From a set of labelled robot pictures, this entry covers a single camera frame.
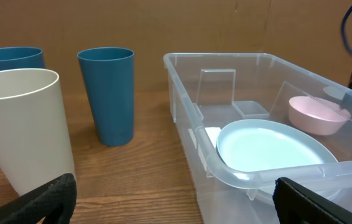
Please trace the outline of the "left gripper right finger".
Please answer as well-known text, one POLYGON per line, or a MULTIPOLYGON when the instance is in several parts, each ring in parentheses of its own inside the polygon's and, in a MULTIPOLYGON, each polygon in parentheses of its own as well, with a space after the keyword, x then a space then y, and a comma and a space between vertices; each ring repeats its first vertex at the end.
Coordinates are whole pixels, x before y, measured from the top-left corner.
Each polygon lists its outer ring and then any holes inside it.
POLYGON ((280 224, 352 224, 351 212, 286 177, 272 199, 280 224))

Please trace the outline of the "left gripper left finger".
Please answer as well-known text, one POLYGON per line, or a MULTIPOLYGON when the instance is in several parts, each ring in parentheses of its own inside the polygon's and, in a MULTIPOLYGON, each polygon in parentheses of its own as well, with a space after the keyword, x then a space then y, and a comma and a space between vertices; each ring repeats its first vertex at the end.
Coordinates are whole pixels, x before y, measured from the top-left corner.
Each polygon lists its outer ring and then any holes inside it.
POLYGON ((69 224, 76 196, 73 174, 63 174, 0 207, 0 224, 69 224))

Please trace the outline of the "pink bowl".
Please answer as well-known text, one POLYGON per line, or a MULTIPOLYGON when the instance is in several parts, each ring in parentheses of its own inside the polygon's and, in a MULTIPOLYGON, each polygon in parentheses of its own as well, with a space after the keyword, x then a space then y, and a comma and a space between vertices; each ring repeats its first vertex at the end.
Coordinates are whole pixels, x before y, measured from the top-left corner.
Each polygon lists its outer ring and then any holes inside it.
POLYGON ((335 134, 350 118, 348 110, 322 98, 295 96, 289 100, 289 121, 306 133, 335 134))

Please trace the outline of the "grey plate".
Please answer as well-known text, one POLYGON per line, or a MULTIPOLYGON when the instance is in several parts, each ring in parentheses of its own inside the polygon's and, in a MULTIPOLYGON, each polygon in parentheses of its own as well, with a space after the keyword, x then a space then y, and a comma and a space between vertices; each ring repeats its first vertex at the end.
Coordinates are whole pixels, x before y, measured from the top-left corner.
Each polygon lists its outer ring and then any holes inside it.
POLYGON ((286 124, 245 119, 221 128, 216 152, 230 168, 258 172, 337 162, 320 142, 286 124))

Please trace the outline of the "cream cup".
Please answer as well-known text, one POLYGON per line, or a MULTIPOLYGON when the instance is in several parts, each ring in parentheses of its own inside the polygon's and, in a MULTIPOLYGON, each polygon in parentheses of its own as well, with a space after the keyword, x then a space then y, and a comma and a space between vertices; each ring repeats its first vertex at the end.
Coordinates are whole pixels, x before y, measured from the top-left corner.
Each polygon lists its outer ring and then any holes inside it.
POLYGON ((57 72, 0 71, 0 168, 19 195, 75 173, 57 72))

